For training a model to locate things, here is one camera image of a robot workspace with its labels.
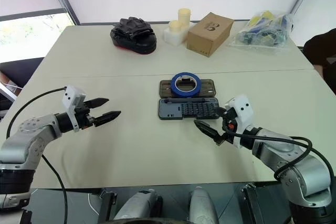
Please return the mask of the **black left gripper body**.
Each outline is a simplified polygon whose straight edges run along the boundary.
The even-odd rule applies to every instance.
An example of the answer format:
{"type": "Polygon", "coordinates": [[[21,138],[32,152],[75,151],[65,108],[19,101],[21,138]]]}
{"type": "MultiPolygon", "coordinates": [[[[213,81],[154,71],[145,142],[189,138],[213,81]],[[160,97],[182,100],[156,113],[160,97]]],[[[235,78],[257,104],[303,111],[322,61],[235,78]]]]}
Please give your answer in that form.
{"type": "Polygon", "coordinates": [[[75,107],[75,118],[80,129],[93,126],[93,117],[90,115],[90,109],[93,108],[93,101],[85,101],[75,107]]]}

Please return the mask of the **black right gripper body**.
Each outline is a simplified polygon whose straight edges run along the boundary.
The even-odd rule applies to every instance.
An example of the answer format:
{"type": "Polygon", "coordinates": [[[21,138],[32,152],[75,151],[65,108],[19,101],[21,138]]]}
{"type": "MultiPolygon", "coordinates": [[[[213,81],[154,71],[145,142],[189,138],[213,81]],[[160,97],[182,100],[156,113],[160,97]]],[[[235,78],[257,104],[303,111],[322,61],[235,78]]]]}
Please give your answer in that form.
{"type": "Polygon", "coordinates": [[[234,108],[227,109],[227,118],[222,118],[222,129],[224,133],[220,135],[220,140],[216,142],[217,145],[221,145],[225,141],[233,144],[234,136],[228,134],[228,132],[235,133],[237,131],[236,117],[237,113],[234,108]]]}

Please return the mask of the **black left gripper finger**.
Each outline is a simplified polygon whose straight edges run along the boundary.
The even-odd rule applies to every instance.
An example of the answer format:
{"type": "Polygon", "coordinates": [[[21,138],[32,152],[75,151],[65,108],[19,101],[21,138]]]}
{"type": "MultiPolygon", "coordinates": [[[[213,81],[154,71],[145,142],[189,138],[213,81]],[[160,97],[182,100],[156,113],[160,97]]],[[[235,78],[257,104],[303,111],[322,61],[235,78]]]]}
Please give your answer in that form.
{"type": "Polygon", "coordinates": [[[107,99],[107,98],[95,98],[95,99],[86,101],[85,106],[87,106],[89,109],[94,109],[94,108],[102,106],[103,104],[107,103],[108,101],[109,101],[109,99],[107,99]]]}
{"type": "Polygon", "coordinates": [[[93,124],[95,127],[99,127],[103,124],[113,121],[121,114],[121,111],[110,111],[102,116],[93,119],[93,124]]]}

